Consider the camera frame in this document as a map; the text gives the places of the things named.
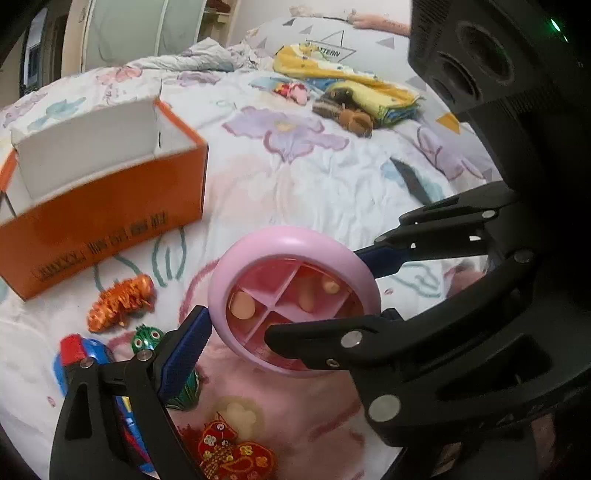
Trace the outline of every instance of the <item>pink round box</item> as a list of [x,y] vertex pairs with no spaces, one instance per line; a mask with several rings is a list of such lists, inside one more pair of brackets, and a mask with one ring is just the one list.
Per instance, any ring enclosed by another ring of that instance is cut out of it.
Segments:
[[[238,298],[247,300],[252,316],[234,315]],[[268,227],[232,245],[212,274],[207,302],[217,334],[231,350],[292,377],[326,371],[271,351],[264,342],[269,326],[381,311],[378,286],[357,255],[331,237],[293,226]]]

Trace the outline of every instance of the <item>pink container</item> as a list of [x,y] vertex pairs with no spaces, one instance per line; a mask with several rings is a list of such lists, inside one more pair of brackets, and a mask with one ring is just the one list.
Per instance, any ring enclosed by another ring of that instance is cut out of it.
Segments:
[[292,377],[313,377],[264,341],[278,323],[377,314],[378,286],[361,259],[322,233],[272,226],[236,242],[218,262],[207,293],[217,334],[236,354]]

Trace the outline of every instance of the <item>bed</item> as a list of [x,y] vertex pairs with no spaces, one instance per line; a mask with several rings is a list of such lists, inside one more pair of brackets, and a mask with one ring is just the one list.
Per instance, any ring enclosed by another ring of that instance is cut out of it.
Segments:
[[[0,423],[41,479],[48,478],[63,401],[51,369],[63,336],[96,338],[116,359],[130,358],[137,326],[174,329],[195,304],[206,304],[220,256],[267,225],[312,228],[350,249],[371,244],[421,206],[391,158],[414,170],[432,201],[485,182],[469,156],[448,148],[425,124],[409,120],[358,138],[312,113],[310,104],[253,87],[275,75],[268,60],[264,49],[248,43],[226,49],[206,40],[179,56],[60,79],[0,113],[4,152],[12,129],[45,128],[160,94],[210,149],[200,222],[123,251],[26,303],[0,281]],[[467,261],[405,264],[378,281],[382,308],[396,307],[405,319],[428,309],[446,297],[455,267]],[[155,311],[127,328],[89,334],[86,313],[99,292],[140,272],[154,279]],[[278,377],[238,358],[215,333],[197,370],[204,383],[199,404],[172,411],[175,424],[202,427],[219,412],[241,437],[275,451],[280,480],[379,478],[398,453],[365,423],[345,372]]]

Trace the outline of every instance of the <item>green toy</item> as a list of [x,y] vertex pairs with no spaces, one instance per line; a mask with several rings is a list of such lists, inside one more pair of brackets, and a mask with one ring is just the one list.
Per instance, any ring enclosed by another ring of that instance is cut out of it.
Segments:
[[[145,348],[154,350],[156,345],[160,343],[160,340],[164,337],[162,330],[156,327],[148,327],[146,325],[140,325],[135,329],[135,335],[131,339],[131,349],[134,353],[139,352]],[[191,373],[181,390],[176,397],[171,398],[166,406],[168,408],[174,408],[175,410],[190,410],[199,400],[199,376],[195,370]]]

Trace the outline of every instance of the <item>orange cardboard box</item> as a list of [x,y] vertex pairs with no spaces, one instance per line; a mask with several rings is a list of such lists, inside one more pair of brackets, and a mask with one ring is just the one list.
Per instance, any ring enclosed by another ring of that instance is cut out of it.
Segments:
[[0,170],[0,275],[22,298],[200,219],[207,143],[158,98],[18,139]]

